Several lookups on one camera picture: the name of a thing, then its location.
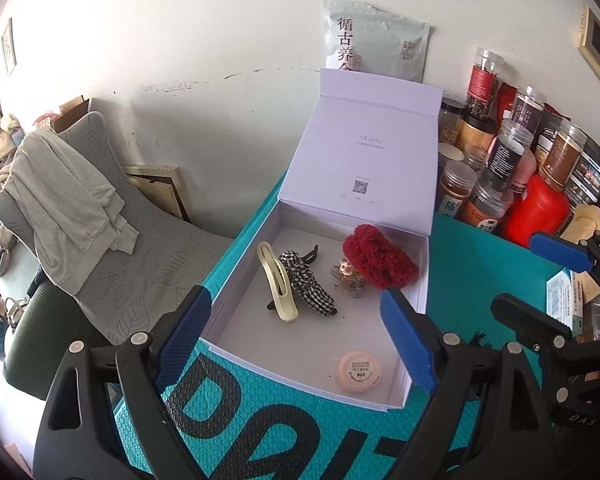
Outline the jar with orange label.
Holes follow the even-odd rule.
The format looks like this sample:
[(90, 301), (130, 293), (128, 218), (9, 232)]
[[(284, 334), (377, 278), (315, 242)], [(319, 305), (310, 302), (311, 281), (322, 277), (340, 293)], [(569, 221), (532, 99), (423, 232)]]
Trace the jar with orange label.
[(464, 162), (450, 160), (442, 170), (438, 181), (436, 206), (437, 214), (454, 218), (471, 194), (478, 176)]

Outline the teal bubble mailer mat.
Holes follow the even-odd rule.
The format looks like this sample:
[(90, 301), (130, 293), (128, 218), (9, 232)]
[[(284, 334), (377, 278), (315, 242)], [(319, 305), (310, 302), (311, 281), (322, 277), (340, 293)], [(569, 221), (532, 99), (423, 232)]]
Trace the teal bubble mailer mat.
[[(512, 332), (490, 303), (501, 292), (545, 307), (558, 267), (527, 249), (437, 216), (430, 238), (427, 312), (440, 328), (496, 348)], [(213, 479), (381, 479), (415, 428), (428, 396), (375, 412), (298, 391), (251, 373), (197, 344), (180, 381), (163, 395), (189, 452)]]

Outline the white open gift box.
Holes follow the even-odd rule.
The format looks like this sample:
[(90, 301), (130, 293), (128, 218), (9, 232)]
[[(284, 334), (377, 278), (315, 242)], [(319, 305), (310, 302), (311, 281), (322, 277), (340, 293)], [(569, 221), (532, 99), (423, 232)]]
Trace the white open gift box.
[[(316, 107), (272, 209), (212, 304), (202, 339), (216, 356), (298, 391), (386, 412), (411, 389), (380, 314), (386, 272), (417, 312), (427, 305), (437, 189), (439, 88), (323, 70)], [(311, 256), (335, 303), (298, 299), (284, 320), (264, 265)]]

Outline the tall jar black label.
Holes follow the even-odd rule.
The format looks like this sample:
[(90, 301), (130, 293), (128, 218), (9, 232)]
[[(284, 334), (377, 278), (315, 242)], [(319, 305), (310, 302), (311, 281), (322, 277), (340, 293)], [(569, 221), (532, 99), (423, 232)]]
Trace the tall jar black label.
[(494, 138), (486, 158), (486, 169), (482, 178), (488, 188), (503, 193), (522, 159), (530, 148), (533, 134), (518, 122), (505, 118), (498, 135)]

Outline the gold pearl hair clip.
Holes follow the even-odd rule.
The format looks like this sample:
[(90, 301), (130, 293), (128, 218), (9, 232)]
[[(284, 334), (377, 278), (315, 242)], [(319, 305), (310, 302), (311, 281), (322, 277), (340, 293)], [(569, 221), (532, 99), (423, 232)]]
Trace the gold pearl hair clip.
[(335, 279), (336, 289), (346, 290), (354, 298), (361, 298), (366, 289), (366, 279), (355, 269), (351, 261), (343, 257), (336, 266), (332, 266), (332, 277)]

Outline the grey sweatshirt on chair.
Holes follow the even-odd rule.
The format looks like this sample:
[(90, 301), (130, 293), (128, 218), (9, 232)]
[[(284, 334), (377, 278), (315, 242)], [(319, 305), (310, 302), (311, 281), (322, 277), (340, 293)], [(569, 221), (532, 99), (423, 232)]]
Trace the grey sweatshirt on chair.
[(24, 137), (3, 190), (33, 231), (38, 261), (59, 288), (76, 295), (109, 252), (132, 254), (138, 232), (108, 179), (50, 128)]

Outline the dark red fuzzy scrunchie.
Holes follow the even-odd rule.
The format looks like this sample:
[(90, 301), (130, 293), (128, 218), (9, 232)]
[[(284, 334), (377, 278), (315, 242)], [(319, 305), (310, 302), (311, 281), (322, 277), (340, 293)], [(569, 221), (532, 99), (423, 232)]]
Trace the dark red fuzzy scrunchie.
[(419, 267), (381, 230), (360, 224), (342, 243), (343, 255), (378, 289), (403, 288), (419, 278)]

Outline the cream yellow hair claw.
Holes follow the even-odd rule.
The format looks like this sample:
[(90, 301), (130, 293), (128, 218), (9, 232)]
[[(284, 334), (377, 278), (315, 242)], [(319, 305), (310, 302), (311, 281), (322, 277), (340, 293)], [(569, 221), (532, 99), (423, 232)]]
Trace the cream yellow hair claw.
[(268, 242), (260, 242), (256, 254), (271, 289), (272, 300), (266, 308), (269, 311), (276, 311), (282, 321), (294, 322), (298, 318), (299, 311), (283, 263), (276, 257)]

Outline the tall jar brown spice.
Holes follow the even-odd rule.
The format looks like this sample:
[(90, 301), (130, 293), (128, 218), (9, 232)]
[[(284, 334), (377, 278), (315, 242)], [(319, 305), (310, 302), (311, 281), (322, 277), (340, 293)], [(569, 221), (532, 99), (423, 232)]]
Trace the tall jar brown spice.
[(564, 120), (556, 133), (552, 148), (540, 168), (540, 177), (556, 192), (565, 188), (584, 150), (588, 136), (577, 125)]

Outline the pink round compact case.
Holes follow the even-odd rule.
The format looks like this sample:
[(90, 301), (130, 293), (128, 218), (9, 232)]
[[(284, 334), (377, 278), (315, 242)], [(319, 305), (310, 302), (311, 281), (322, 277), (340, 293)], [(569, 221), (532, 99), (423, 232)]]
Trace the pink round compact case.
[(366, 351), (351, 351), (338, 362), (336, 381), (350, 393), (363, 393), (375, 388), (381, 381), (382, 367), (376, 356)]

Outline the teal white medicine box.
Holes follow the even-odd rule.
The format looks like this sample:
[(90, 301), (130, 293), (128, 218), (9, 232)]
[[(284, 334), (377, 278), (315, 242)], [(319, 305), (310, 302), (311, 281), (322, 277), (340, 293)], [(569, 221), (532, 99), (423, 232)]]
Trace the teal white medicine box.
[(546, 282), (545, 312), (569, 327), (573, 336), (583, 333), (583, 287), (579, 274), (562, 269)]

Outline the brown paper bag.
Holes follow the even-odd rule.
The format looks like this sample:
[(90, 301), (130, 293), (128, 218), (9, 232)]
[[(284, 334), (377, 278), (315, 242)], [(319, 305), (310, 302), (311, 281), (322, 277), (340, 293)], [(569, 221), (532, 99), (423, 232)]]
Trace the brown paper bag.
[(560, 238), (578, 244), (580, 240), (591, 238), (597, 231), (600, 231), (600, 208), (595, 205), (580, 204), (574, 210)]

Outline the tall jar dark red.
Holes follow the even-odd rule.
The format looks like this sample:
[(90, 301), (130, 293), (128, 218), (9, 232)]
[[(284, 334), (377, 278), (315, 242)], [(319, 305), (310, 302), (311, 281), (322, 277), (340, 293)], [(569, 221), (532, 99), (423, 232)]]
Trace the tall jar dark red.
[(486, 119), (498, 88), (504, 58), (489, 49), (478, 48), (467, 88), (466, 110), (477, 119)]

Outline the red cylindrical canister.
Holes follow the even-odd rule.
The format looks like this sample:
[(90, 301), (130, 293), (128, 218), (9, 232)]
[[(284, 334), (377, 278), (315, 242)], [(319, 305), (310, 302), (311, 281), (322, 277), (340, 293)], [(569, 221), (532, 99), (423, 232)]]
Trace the red cylindrical canister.
[(568, 217), (570, 208), (566, 194), (555, 191), (535, 174), (529, 180), (521, 199), (507, 211), (500, 234), (521, 247), (528, 247), (535, 232), (555, 235)]

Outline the silver foil pouch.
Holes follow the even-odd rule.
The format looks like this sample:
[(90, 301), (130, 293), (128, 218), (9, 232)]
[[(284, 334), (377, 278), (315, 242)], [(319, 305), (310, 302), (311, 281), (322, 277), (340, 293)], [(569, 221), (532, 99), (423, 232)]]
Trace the silver foil pouch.
[(421, 82), (430, 25), (351, 0), (324, 0), (325, 66)]

